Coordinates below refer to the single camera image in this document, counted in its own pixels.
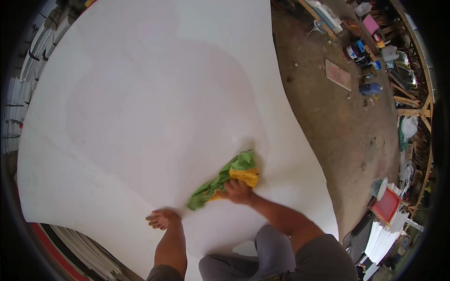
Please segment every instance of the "plastic jug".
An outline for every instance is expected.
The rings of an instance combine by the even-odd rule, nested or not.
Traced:
[[[363,95],[376,94],[381,92],[383,87],[377,82],[360,85],[360,93]]]
[[[394,59],[398,59],[400,56],[400,54],[397,53],[397,47],[392,45],[381,49],[381,55],[383,56],[385,62],[393,61]]]
[[[355,13],[358,17],[362,17],[372,9],[372,5],[367,2],[363,2],[354,8]]]

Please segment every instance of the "hand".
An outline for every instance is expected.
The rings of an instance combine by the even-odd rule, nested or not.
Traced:
[[[224,182],[224,187],[226,192],[220,192],[220,197],[230,199],[234,203],[248,205],[255,195],[252,188],[243,181],[231,179],[229,182]]]
[[[154,229],[166,230],[172,222],[180,222],[180,216],[170,209],[156,210],[151,216],[145,218],[149,221],[148,225]]]

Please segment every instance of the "right hand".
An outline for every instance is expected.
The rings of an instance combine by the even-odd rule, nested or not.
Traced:
[[[245,182],[231,179],[229,182],[224,182],[226,192],[220,192],[222,198],[229,199],[238,204],[250,204],[250,199],[255,195],[251,187]]]

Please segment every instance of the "forearm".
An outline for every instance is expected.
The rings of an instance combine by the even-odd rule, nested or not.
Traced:
[[[183,277],[185,276],[188,260],[186,258],[185,233],[180,220],[169,222],[166,233],[156,247],[154,266],[162,264],[172,266]]]
[[[305,243],[324,235],[322,230],[303,214],[257,194],[252,194],[248,205],[264,216],[275,229],[291,236],[294,253]]]

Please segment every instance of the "red stripe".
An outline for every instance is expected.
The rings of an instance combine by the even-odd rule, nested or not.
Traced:
[[[34,232],[36,233],[39,240],[42,242],[44,247],[53,257],[53,259],[62,267],[73,280],[79,281],[89,281],[88,278],[82,276],[73,266],[63,257],[58,249],[55,248],[52,241],[48,238],[44,230],[37,223],[31,223],[31,227],[33,227]]]

